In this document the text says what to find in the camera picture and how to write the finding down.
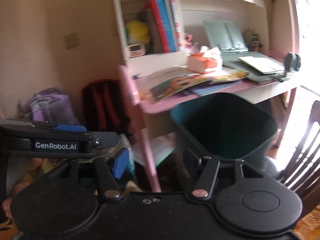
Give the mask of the person's left hand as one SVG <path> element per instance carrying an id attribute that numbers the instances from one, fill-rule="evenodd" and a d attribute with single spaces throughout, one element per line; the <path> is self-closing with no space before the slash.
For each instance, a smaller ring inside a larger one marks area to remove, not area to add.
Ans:
<path id="1" fill-rule="evenodd" d="M 13 187 L 13 190 L 12 190 L 13 195 L 18 194 L 20 191 L 22 191 L 24 188 L 29 186 L 34 181 L 34 178 L 30 174 L 30 172 L 35 172 L 38 167 L 41 167 L 43 162 L 44 162 L 44 159 L 41 159 L 41 158 L 32 159 L 31 163 L 27 166 L 27 170 L 23 175 L 22 179 Z M 4 211 L 5 216 L 8 219 L 12 219 L 12 215 L 10 211 L 11 202 L 12 202 L 12 197 L 9 197 L 2 202 L 2 209 Z"/>

